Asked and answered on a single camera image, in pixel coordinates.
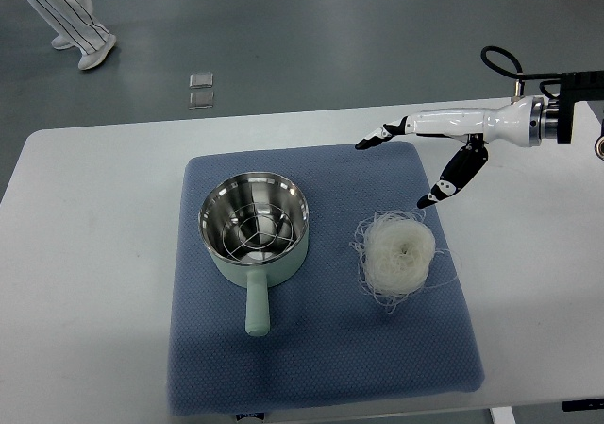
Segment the white sneaker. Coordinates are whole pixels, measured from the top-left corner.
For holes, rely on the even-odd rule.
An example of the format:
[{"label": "white sneaker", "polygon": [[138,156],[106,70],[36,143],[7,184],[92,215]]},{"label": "white sneaker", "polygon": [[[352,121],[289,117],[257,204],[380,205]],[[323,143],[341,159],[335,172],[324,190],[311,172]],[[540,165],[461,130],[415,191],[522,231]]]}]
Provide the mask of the white sneaker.
[{"label": "white sneaker", "polygon": [[74,46],[66,40],[62,35],[58,35],[50,42],[51,46],[55,48],[57,51],[62,51],[63,49],[73,48]]},{"label": "white sneaker", "polygon": [[114,35],[109,34],[107,42],[101,49],[92,54],[82,54],[82,59],[80,59],[77,68],[80,70],[90,70],[91,68],[99,66],[103,63],[103,60],[105,60],[109,51],[115,46],[115,42],[117,42],[117,38]]}]

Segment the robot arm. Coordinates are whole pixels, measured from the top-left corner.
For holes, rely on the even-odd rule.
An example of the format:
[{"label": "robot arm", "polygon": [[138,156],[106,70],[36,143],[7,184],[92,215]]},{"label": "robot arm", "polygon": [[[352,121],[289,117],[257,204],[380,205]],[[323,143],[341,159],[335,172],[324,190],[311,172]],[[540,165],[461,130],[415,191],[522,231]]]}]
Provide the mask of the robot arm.
[{"label": "robot arm", "polygon": [[[508,58],[516,73],[492,63],[487,58],[490,51]],[[515,95],[509,106],[499,110],[462,108],[416,112],[400,122],[384,124],[355,145],[358,150],[364,150],[407,134],[465,140],[465,146],[446,166],[440,180],[417,202],[420,209],[455,195],[467,185],[488,160],[487,143],[503,139],[521,147],[533,147],[540,145],[542,139],[557,139],[558,143],[568,144],[575,103],[604,99],[604,71],[525,75],[518,60],[502,48],[487,46],[481,57],[489,68],[516,80]],[[532,79],[543,80],[540,89],[550,98],[547,103],[541,97],[523,96],[525,81]],[[554,96],[546,90],[545,86],[551,84],[560,85],[560,95]],[[596,141],[596,154],[604,160],[604,124]]]}]

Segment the blue padded mat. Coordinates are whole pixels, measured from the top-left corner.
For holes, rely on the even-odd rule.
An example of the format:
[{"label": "blue padded mat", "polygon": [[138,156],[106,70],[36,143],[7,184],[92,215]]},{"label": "blue padded mat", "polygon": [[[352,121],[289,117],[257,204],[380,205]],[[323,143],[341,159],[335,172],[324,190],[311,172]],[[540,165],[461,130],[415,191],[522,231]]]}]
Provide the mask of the blue padded mat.
[{"label": "blue padded mat", "polygon": [[[197,214],[220,182],[248,171],[281,174],[310,209],[307,259],[269,289],[271,331],[245,333],[245,289],[226,280],[198,234]],[[410,210],[429,190],[415,148],[390,142],[200,157],[182,190],[168,400],[174,416],[252,413],[475,391],[484,378],[458,281],[423,291],[393,314],[364,295],[349,246],[377,210]],[[446,240],[434,207],[425,223]],[[427,285],[455,276],[437,255]]]}]

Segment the concrete floor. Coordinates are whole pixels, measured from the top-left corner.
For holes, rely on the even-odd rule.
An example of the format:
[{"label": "concrete floor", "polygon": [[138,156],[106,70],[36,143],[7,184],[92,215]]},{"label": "concrete floor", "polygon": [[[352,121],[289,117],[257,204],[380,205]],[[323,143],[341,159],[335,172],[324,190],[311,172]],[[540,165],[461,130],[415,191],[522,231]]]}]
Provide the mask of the concrete floor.
[{"label": "concrete floor", "polygon": [[[528,73],[604,70],[604,0],[93,1],[118,46],[82,73],[78,52],[53,50],[55,33],[25,0],[0,0],[2,195],[39,129],[510,95],[512,82],[480,61],[487,44],[511,50]],[[211,109],[188,109],[197,71],[214,73]],[[514,412],[522,424],[604,421],[559,403]],[[428,422],[490,418],[379,421]]]}]

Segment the mint green saucepan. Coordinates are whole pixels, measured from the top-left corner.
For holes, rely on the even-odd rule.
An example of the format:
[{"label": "mint green saucepan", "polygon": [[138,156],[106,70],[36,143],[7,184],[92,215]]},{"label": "mint green saucepan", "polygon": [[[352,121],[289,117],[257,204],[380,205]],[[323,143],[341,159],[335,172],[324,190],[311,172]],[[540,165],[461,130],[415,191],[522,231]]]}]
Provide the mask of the mint green saucepan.
[{"label": "mint green saucepan", "polygon": [[264,336],[271,328],[268,288],[289,279],[306,258],[306,198],[278,174],[240,174],[208,195],[199,231],[218,270],[247,288],[245,331]]}]

